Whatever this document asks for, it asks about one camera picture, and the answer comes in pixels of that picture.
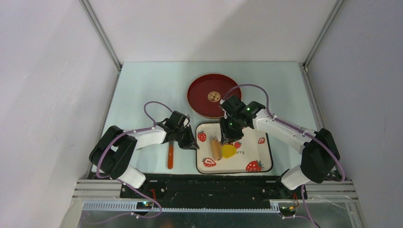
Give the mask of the yellow dough piece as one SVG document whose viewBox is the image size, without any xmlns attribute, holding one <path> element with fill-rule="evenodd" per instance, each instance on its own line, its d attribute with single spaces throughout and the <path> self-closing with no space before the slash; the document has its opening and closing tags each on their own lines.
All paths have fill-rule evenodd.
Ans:
<svg viewBox="0 0 403 228">
<path fill-rule="evenodd" d="M 221 147 L 221 156 L 222 158 L 230 158 L 237 153 L 237 149 L 234 145 L 225 144 Z"/>
</svg>

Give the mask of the wooden dough roller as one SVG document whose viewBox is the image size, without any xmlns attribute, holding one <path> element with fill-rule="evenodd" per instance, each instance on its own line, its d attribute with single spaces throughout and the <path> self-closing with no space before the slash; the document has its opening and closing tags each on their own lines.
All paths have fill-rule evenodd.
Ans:
<svg viewBox="0 0 403 228">
<path fill-rule="evenodd" d="M 222 158 L 221 143 L 216 137 L 210 140 L 210 147 L 214 161 L 219 161 Z"/>
</svg>

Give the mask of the white strawberry rectangular tray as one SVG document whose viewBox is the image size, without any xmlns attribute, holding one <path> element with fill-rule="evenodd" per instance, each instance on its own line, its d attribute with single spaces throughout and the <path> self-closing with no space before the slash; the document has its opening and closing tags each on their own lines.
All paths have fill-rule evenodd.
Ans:
<svg viewBox="0 0 403 228">
<path fill-rule="evenodd" d="M 265 132 L 251 128 L 243 129 L 244 136 L 236 142 L 227 144 L 234 145 L 237 153 L 230 158 L 221 158 L 214 161 L 210 140 L 214 137 L 220 141 L 220 125 L 218 123 L 202 123 L 196 128 L 197 170 L 202 174 L 234 174 L 244 172 L 268 172 L 273 167 L 273 159 Z"/>
</svg>

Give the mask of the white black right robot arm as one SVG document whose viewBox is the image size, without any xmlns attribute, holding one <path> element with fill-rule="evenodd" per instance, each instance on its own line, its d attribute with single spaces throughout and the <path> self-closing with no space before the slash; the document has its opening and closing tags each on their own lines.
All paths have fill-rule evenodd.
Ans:
<svg viewBox="0 0 403 228">
<path fill-rule="evenodd" d="M 277 194 L 290 198 L 296 189 L 308 182 L 322 183 L 339 165 L 339 152 L 333 136 L 325 128 L 315 131 L 283 121 L 258 102 L 243 103 L 236 96 L 220 101 L 224 116 L 219 120 L 221 142 L 240 140 L 246 128 L 270 134 L 301 155 L 301 162 L 285 171 L 277 181 Z"/>
</svg>

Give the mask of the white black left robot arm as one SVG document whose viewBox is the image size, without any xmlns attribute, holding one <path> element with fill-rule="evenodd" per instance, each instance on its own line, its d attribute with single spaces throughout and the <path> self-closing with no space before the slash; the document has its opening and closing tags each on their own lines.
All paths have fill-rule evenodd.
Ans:
<svg viewBox="0 0 403 228">
<path fill-rule="evenodd" d="M 146 176 L 130 165 L 135 150 L 155 144 L 177 142 L 184 150 L 197 150 L 197 141 L 192 133 L 190 119 L 178 111 L 153 126 L 124 131 L 113 125 L 107 129 L 89 155 L 89 161 L 96 166 L 103 178 L 119 180 L 132 187 L 139 198 L 148 196 L 150 184 Z"/>
</svg>

